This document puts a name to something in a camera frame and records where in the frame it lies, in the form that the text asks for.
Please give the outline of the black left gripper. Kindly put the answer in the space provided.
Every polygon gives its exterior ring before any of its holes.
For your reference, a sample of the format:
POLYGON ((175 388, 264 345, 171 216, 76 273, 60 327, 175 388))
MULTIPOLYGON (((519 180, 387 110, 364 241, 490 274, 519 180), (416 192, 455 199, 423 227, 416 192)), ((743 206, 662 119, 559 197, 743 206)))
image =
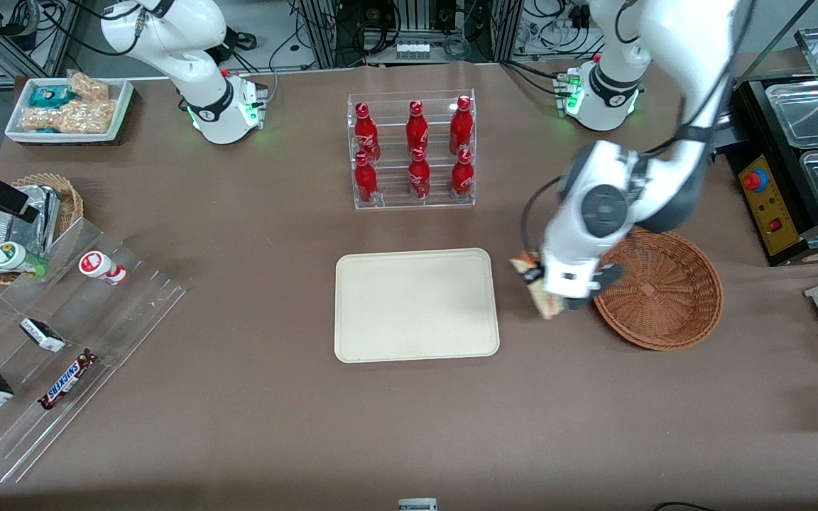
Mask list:
MULTIPOLYGON (((533 285, 543 279, 545 269, 541 264, 535 264, 527 269, 527 285, 533 285)), ((612 285, 616 284, 623 277, 623 268, 617 264, 603 265, 595 273, 595 282, 597 282, 597 293, 601 294, 607 291, 612 285)), ((590 304, 590 298, 567 298, 562 299, 564 302, 565 311, 581 310, 585 305, 590 304)))

